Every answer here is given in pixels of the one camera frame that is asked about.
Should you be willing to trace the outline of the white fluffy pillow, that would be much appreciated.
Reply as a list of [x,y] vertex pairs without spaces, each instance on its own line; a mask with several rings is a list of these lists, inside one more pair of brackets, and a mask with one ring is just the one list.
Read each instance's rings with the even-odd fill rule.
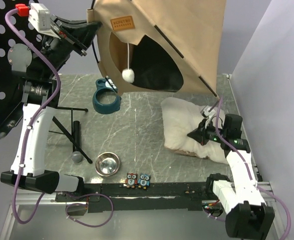
[[164,99],[161,102],[164,147],[177,154],[208,159],[226,165],[228,162],[220,144],[209,141],[202,146],[187,136],[198,128],[199,123],[204,119],[200,113],[203,108],[204,106],[195,105],[180,98]]

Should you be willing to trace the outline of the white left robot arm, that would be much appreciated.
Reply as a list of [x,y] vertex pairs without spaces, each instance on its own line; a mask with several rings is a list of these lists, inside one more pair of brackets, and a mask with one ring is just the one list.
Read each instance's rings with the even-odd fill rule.
[[72,200],[80,201],[85,195],[84,180],[46,170],[45,148],[51,123],[72,138],[55,117],[61,89],[58,71],[71,52],[85,55],[101,23],[57,16],[51,16],[49,23],[54,34],[44,36],[41,49],[22,36],[21,43],[8,52],[12,73],[23,81],[23,127],[15,160],[11,169],[1,174],[1,181],[16,189],[47,194],[67,192]]

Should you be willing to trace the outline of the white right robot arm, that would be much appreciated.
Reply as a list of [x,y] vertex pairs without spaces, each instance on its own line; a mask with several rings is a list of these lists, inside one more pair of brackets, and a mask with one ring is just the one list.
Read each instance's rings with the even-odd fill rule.
[[219,173],[207,178],[205,193],[210,199],[218,198],[225,210],[225,229],[231,238],[247,240],[266,239],[274,220],[273,208],[267,206],[260,191],[251,163],[248,141],[241,137],[242,117],[227,114],[219,128],[216,114],[205,113],[198,127],[188,133],[202,146],[209,142],[219,144],[229,164],[233,181]]

